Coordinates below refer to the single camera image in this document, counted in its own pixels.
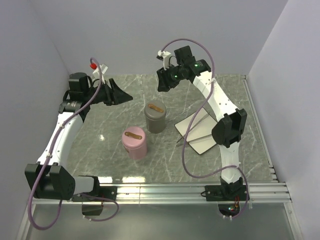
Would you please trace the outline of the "grey lid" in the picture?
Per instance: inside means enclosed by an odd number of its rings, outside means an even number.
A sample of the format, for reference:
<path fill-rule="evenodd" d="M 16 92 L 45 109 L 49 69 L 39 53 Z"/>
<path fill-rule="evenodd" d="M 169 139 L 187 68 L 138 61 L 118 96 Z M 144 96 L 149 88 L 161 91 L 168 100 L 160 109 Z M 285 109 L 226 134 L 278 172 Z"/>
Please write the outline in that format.
<path fill-rule="evenodd" d="M 151 100 L 144 107 L 144 115 L 147 119 L 158 121 L 166 117 L 167 108 L 162 101 Z"/>

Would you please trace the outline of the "grey cylinder container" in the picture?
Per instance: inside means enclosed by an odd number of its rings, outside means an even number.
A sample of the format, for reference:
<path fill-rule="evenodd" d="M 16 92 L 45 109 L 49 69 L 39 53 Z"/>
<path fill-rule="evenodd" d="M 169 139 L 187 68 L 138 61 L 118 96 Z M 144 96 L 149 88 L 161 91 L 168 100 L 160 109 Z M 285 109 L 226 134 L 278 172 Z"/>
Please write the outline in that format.
<path fill-rule="evenodd" d="M 148 118 L 146 119 L 146 128 L 150 133 L 159 134 L 166 128 L 166 117 L 161 118 Z"/>

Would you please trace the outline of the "pink lid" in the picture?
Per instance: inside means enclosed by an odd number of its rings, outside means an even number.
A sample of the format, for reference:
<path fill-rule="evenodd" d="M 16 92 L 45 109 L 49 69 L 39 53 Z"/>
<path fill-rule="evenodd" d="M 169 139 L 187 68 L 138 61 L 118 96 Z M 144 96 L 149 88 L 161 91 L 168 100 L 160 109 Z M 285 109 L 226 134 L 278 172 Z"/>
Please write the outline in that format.
<path fill-rule="evenodd" d="M 130 126 L 122 133 L 121 141 L 128 150 L 139 149 L 147 144 L 146 133 L 139 126 Z"/>

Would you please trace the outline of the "pink cylinder container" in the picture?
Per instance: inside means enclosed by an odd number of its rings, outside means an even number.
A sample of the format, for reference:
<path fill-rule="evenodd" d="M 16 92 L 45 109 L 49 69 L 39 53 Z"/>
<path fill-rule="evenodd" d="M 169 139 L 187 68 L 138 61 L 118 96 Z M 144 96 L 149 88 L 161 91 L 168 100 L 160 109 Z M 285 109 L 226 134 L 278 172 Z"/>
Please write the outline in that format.
<path fill-rule="evenodd" d="M 142 143 L 140 145 L 133 145 L 133 146 L 124 144 L 124 148 L 128 153 L 128 156 L 133 160 L 143 159 L 147 155 L 147 151 L 148 151 L 146 143 Z"/>

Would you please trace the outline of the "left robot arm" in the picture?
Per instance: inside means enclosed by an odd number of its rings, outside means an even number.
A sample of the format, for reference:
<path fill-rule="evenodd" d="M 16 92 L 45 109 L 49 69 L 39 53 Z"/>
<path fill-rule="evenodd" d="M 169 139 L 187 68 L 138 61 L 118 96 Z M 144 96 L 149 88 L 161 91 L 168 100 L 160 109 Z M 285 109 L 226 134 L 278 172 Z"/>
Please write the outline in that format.
<path fill-rule="evenodd" d="M 58 119 L 50 141 L 36 163 L 28 164 L 25 177 L 36 199 L 70 200 L 82 194 L 89 201 L 101 196 L 96 176 L 74 177 L 66 170 L 66 162 L 76 135 L 83 125 L 91 105 L 104 103 L 120 105 L 133 97 L 120 89 L 113 78 L 101 86 L 92 86 L 91 78 L 84 72 L 69 76 L 69 89 L 58 109 Z"/>

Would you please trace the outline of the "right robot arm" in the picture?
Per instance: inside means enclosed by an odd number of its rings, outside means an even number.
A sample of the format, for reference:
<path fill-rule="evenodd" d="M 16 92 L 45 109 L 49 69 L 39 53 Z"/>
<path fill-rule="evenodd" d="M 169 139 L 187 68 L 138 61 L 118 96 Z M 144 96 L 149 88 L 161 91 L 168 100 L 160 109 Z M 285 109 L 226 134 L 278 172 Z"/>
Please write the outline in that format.
<path fill-rule="evenodd" d="M 159 92 L 168 92 L 180 81 L 189 80 L 205 97 L 213 110 L 217 124 L 211 135 L 220 149 L 222 172 L 220 193 L 232 200 L 243 187 L 239 168 L 239 146 L 247 120 L 245 109 L 231 102 L 214 77 L 213 68 L 204 59 L 197 60 L 187 45 L 174 51 L 177 65 L 171 65 L 172 54 L 159 50 L 157 58 L 163 67 L 157 70 Z"/>

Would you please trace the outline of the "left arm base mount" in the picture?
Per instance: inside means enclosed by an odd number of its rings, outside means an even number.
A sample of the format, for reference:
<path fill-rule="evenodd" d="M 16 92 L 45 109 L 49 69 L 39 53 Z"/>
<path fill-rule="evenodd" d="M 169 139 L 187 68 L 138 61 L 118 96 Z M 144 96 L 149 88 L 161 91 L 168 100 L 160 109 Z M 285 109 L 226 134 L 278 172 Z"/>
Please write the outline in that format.
<path fill-rule="evenodd" d="M 98 217 L 104 210 L 105 201 L 96 199 L 104 198 L 109 200 L 116 200 L 117 196 L 116 186 L 98 186 L 95 187 L 91 192 L 85 192 L 84 196 L 82 193 L 78 193 L 71 198 L 72 202 L 81 203 L 82 214 L 89 217 Z"/>

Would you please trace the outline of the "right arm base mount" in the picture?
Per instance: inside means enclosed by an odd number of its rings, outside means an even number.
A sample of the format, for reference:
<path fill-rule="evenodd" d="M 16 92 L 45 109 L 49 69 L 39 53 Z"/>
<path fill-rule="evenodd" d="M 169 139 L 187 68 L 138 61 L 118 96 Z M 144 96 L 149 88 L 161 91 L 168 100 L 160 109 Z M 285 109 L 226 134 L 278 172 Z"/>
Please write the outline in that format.
<path fill-rule="evenodd" d="M 244 206 L 250 200 L 249 191 L 246 185 L 206 185 L 204 191 L 200 193 L 207 202 L 219 202 L 218 211 L 223 218 L 234 218 L 241 213 L 240 202 L 244 201 Z"/>

